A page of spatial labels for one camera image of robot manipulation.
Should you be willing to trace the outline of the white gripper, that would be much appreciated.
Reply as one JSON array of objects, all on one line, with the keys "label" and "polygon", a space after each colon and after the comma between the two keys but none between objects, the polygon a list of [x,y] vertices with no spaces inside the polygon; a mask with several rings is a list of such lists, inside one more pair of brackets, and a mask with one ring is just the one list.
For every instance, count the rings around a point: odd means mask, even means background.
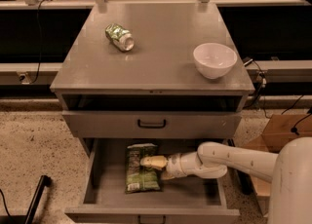
[{"label": "white gripper", "polygon": [[144,157],[140,160],[140,164],[158,170],[166,167],[166,171],[161,173],[161,179],[171,180],[193,175],[199,167],[199,158],[196,152],[176,153],[170,155],[168,159],[165,156]]}]

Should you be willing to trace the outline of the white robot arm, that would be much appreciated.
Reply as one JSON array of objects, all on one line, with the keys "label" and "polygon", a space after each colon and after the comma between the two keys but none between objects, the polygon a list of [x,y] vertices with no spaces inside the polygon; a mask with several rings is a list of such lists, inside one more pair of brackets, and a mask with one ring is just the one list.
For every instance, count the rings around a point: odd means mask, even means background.
[{"label": "white robot arm", "polygon": [[312,224],[312,139],[300,137],[279,153],[204,142],[195,152],[140,160],[167,179],[196,175],[220,178],[235,168],[270,184],[267,224]]}]

